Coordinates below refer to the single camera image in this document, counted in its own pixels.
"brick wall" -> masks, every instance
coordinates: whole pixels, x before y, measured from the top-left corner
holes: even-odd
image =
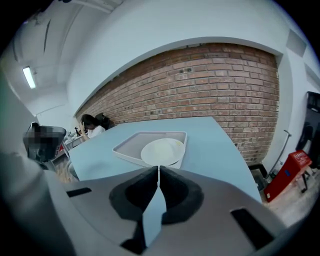
[[[166,51],[127,69],[76,114],[103,112],[115,124],[212,116],[248,165],[261,161],[278,118],[275,57],[236,44]]]

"red fire extinguisher box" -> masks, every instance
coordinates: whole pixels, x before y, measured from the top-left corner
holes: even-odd
[[[275,199],[298,175],[302,175],[312,161],[303,150],[290,153],[279,173],[264,189],[266,200]]]

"black chair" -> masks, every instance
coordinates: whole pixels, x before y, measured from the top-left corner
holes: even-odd
[[[105,116],[104,113],[100,113],[100,114],[97,114],[95,116],[96,119],[99,120],[100,122],[100,125],[105,129],[105,130],[108,130],[109,129],[109,126],[110,126],[110,118]]]

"light blue table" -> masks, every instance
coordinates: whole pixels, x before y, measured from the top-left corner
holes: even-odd
[[[142,168],[112,154],[112,149],[139,131],[185,131],[181,168],[235,185],[261,202],[243,157],[219,124],[209,116],[119,124],[69,151],[80,181],[110,177]]]

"ceiling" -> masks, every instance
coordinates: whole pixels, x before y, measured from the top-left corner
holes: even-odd
[[[77,54],[95,25],[123,0],[54,0],[21,25],[1,56],[1,67],[22,101],[54,87],[65,87]],[[30,66],[35,89],[22,68]]]

